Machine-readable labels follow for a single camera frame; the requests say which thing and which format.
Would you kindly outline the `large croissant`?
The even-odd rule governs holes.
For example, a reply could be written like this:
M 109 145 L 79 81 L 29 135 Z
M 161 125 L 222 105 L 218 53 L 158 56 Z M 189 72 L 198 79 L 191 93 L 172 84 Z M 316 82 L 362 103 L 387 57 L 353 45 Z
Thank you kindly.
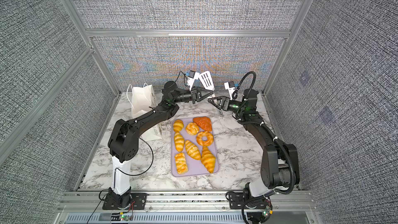
M 203 146 L 202 149 L 202 158 L 201 158 L 202 165 L 206 168 L 209 173 L 213 173 L 215 170 L 216 158 L 210 152 L 207 146 Z

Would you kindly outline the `white paper gift bag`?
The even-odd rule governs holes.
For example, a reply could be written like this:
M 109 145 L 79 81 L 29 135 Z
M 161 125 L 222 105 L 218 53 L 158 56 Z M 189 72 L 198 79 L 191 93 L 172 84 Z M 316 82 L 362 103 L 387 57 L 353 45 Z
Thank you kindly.
M 142 87 L 133 87 L 129 84 L 126 90 L 127 100 L 131 104 L 131 117 L 137 118 L 147 112 L 153 113 L 152 107 L 157 106 L 152 85 L 144 83 Z M 154 141 L 162 138 L 159 124 L 154 125 L 141 135 L 145 141 Z

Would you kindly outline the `rectangular flaky pastry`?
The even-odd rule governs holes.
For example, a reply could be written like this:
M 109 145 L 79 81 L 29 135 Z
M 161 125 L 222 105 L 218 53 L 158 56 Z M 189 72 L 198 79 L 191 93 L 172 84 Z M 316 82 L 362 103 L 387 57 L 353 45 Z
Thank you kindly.
M 188 165 L 183 152 L 175 155 L 175 165 L 178 174 L 184 174 L 188 172 Z

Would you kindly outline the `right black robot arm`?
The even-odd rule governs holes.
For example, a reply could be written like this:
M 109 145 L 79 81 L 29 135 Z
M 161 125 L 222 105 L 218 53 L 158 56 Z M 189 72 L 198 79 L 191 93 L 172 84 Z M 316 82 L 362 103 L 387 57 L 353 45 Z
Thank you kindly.
M 265 124 L 257 111 L 257 95 L 254 89 L 244 90 L 241 101 L 227 96 L 208 99 L 219 110 L 234 113 L 236 121 L 252 134 L 262 149 L 260 178 L 247 183 L 242 207 L 254 208 L 263 198 L 276 193 L 288 195 L 300 181 L 298 151 L 286 144 Z

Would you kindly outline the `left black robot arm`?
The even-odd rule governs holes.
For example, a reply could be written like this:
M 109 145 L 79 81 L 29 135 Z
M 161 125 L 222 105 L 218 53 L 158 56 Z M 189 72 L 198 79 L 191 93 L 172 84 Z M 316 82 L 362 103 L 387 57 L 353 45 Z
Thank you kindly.
M 133 174 L 130 173 L 130 161 L 138 153 L 142 134 L 175 116 L 179 102 L 200 102 L 214 93 L 203 87 L 181 89 L 174 81 L 168 81 L 161 92 L 162 100 L 153 110 L 137 118 L 120 119 L 115 123 L 108 141 L 113 161 L 113 182 L 104 198 L 104 210 L 127 209 L 132 206 L 130 177 Z

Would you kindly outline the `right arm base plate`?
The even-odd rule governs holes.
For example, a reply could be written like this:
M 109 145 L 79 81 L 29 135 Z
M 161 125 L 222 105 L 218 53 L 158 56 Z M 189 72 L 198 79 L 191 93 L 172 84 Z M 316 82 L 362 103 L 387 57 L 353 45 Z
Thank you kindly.
M 273 191 L 268 191 L 258 197 L 253 197 L 248 192 L 228 191 L 226 199 L 230 209 L 272 209 L 271 196 Z

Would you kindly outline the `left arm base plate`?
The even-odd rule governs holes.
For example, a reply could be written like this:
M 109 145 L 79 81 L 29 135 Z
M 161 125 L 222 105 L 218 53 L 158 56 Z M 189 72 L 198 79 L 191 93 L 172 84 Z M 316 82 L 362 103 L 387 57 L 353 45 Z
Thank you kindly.
M 132 208 L 133 210 L 144 210 L 147 196 L 146 193 L 131 193 L 130 191 L 127 191 L 123 195 L 118 195 L 110 191 L 105 196 L 102 209 L 126 211 Z

